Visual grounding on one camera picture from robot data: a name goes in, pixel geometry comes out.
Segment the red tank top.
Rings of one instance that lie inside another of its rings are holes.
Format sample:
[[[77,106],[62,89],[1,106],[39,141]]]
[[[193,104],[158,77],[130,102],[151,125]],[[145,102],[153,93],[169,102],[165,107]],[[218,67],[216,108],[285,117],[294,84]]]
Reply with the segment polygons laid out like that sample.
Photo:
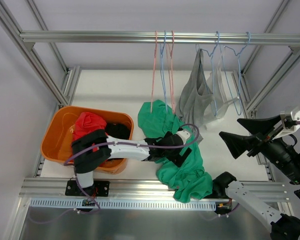
[[[104,130],[107,122],[97,114],[82,112],[74,123],[72,140],[78,140],[96,130]]]

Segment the green tank top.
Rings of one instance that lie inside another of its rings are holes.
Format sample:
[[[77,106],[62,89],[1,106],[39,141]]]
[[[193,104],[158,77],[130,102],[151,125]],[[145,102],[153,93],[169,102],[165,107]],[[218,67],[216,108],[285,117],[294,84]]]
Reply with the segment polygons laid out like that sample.
[[[138,127],[148,138],[163,137],[167,132],[176,133],[184,124],[175,114],[171,107],[161,100],[151,103],[144,102],[138,115]],[[191,198],[197,199],[198,185],[204,182],[213,182],[211,175],[203,167],[203,158],[198,143],[188,146],[192,150],[181,167],[177,167],[166,158],[156,161],[161,167],[156,171],[158,180],[175,190],[173,198],[181,203],[188,203]]]

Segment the pink hanger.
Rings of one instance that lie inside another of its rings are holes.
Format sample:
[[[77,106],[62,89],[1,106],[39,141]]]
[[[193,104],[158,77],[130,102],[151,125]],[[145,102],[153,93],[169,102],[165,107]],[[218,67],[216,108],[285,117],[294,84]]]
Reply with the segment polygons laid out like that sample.
[[[174,70],[173,70],[173,52],[174,52],[174,43],[175,43],[175,34],[174,31],[171,31],[171,45],[167,43],[166,48],[166,59],[168,63],[168,79],[169,79],[169,91],[170,91],[170,100],[171,100],[171,109],[172,113],[175,114],[175,96],[174,96]]]
[[[151,82],[151,98],[150,98],[150,112],[153,112],[155,78],[156,78],[156,63],[157,63],[157,47],[158,47],[158,32],[155,31],[155,46],[153,54],[153,68],[152,68],[152,82]]]

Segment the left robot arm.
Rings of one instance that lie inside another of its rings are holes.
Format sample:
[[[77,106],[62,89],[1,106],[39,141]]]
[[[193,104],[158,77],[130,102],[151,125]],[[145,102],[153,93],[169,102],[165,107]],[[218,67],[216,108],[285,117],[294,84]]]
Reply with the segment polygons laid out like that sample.
[[[95,130],[71,144],[76,189],[83,196],[96,195],[93,171],[107,160],[156,162],[166,158],[179,168],[192,152],[187,144],[191,136],[180,128],[176,133],[168,131],[163,137],[133,141],[107,135],[102,129]]]

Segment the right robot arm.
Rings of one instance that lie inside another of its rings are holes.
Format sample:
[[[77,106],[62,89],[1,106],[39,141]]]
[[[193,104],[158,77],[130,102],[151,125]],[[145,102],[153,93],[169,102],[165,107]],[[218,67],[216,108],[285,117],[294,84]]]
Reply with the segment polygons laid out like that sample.
[[[237,122],[249,136],[219,133],[231,155],[237,159],[244,152],[249,157],[262,154],[292,185],[300,186],[300,153],[283,141],[284,136],[293,136],[300,128],[300,111],[266,119],[239,118]],[[225,171],[213,180],[210,198],[237,202],[264,225],[272,240],[300,240],[300,219],[267,204],[283,201],[284,190],[277,182],[241,182]],[[300,189],[294,194],[300,201]]]

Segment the black tank top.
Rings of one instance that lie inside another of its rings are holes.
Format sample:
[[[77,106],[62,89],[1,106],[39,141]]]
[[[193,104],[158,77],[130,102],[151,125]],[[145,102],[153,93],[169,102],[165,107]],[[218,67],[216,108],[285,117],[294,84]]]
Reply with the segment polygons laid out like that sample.
[[[128,140],[131,130],[121,123],[107,123],[105,132],[114,138]]]

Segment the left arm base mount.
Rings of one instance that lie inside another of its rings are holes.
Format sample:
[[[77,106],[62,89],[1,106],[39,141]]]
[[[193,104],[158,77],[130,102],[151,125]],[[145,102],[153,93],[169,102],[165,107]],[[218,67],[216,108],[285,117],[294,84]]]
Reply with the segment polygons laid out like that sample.
[[[109,196],[110,182],[105,180],[94,180],[93,186],[83,188],[84,192],[91,197],[108,197]],[[71,197],[83,197],[87,196],[79,188],[75,180],[69,180],[67,182],[65,193],[66,196]]]

